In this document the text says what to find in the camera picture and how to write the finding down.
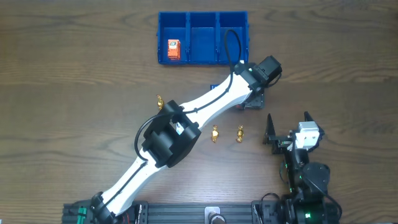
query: tabletop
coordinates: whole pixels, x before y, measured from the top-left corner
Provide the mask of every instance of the tabletop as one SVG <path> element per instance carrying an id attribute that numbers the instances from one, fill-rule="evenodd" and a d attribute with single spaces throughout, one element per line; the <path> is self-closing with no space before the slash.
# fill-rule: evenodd
<path id="1" fill-rule="evenodd" d="M 341 223 L 398 221 L 395 0 L 0 1 L 0 219 L 60 223 L 63 203 L 110 188 L 136 158 L 156 94 L 181 104 L 225 66 L 157 62 L 159 11 L 248 11 L 249 61 L 283 68 L 263 110 L 230 109 L 191 153 L 139 193 L 149 202 L 251 202 L 288 194 L 282 156 L 262 144 L 268 113 L 287 134 L 309 111 L 326 135 Z M 220 137 L 211 141 L 211 127 Z M 244 127 L 241 144 L 235 141 Z"/>

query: wooden table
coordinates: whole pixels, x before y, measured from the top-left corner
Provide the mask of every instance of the wooden table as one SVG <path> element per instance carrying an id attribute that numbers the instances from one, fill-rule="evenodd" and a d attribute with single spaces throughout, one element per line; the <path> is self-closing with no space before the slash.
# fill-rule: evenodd
<path id="1" fill-rule="evenodd" d="M 1 1 L 0 219 L 60 223 L 63 203 L 111 187 L 133 137 L 165 101 L 190 101 L 227 67 L 157 63 L 159 11 L 247 10 L 250 61 L 284 70 L 260 111 L 228 110 L 192 152 L 149 183 L 149 202 L 250 202 L 289 190 L 261 144 L 266 116 L 287 134 L 309 111 L 326 131 L 311 161 L 331 169 L 342 223 L 398 221 L 398 4 L 321 1 Z M 238 125 L 244 141 L 236 143 Z"/>

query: blue plastic bin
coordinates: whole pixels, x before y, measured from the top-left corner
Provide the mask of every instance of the blue plastic bin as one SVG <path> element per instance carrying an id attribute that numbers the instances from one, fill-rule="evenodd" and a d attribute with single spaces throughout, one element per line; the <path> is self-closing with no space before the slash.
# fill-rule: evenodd
<path id="1" fill-rule="evenodd" d="M 167 65 L 228 64 L 224 49 L 226 30 L 235 30 L 242 44 L 241 60 L 248 61 L 248 12 L 159 12 L 157 58 Z M 167 57 L 167 41 L 178 39 L 181 59 Z M 238 62 L 239 45 L 233 34 L 228 34 L 228 50 L 234 63 Z"/>

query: orange package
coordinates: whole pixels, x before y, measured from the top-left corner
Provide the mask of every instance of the orange package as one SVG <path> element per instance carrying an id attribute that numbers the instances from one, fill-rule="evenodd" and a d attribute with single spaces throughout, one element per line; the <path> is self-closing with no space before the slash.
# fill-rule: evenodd
<path id="1" fill-rule="evenodd" d="M 180 60 L 181 44 L 179 40 L 169 40 L 167 56 L 171 60 Z"/>

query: white robotic arm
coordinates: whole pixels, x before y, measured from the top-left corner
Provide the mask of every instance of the white robotic arm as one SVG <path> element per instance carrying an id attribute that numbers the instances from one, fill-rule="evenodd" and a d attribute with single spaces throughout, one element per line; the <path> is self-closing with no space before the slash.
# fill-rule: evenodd
<path id="1" fill-rule="evenodd" d="M 146 142 L 144 142 L 143 148 L 139 152 L 143 158 L 147 159 L 147 161 L 137 157 L 132 166 L 113 187 L 103 193 L 100 192 L 96 194 L 91 199 L 91 209 L 99 223 L 112 223 L 109 221 L 125 212 L 131 206 L 137 193 L 141 188 L 143 188 L 143 186 L 145 186 L 146 183 L 148 183 L 148 181 L 150 181 L 154 174 L 166 169 L 167 167 L 174 166 L 189 153 L 200 135 L 200 130 L 209 121 L 228 108 L 245 102 L 245 100 L 247 100 L 251 95 L 263 92 L 269 82 L 278 76 L 281 71 L 280 63 L 272 56 L 267 57 L 259 65 L 255 65 L 254 63 L 239 63 L 235 66 L 235 72 L 238 74 L 232 74 L 233 81 L 231 86 L 228 92 L 226 92 L 220 99 L 194 113 L 186 113 L 187 111 L 196 110 L 197 108 L 212 102 L 223 94 L 230 84 L 231 75 L 229 75 L 223 83 L 203 96 L 179 106 L 179 108 L 183 108 L 182 114 L 184 114 L 189 120 L 188 123 L 190 123 L 190 126 L 187 127 L 187 120 L 181 124 L 179 121 L 174 123 L 182 129 L 185 128 L 185 130 L 173 130 L 170 133 L 170 127 L 168 126 L 165 131 L 150 131 L 147 136 L 144 134 L 146 139 L 147 137 L 150 138 L 150 144 L 146 144 Z M 159 126 L 169 125 L 170 120 L 161 121 L 160 123 L 161 124 Z M 173 143 L 179 136 L 193 136 L 194 138 L 189 139 L 188 141 L 182 141 L 183 143 L 179 142 L 178 147 L 182 146 L 182 148 L 184 148 L 184 146 L 186 146 L 188 149 L 186 152 L 181 152 L 177 147 L 177 150 L 174 149 L 174 151 L 177 151 L 177 156 L 173 158 L 174 161 L 165 163 L 165 161 L 162 161 L 160 158 L 170 158 L 174 156 L 170 155 L 173 153 L 170 152 L 170 148 L 174 147 Z M 157 151 L 151 148 L 154 146 L 153 144 L 156 144 L 155 146 L 158 149 Z"/>

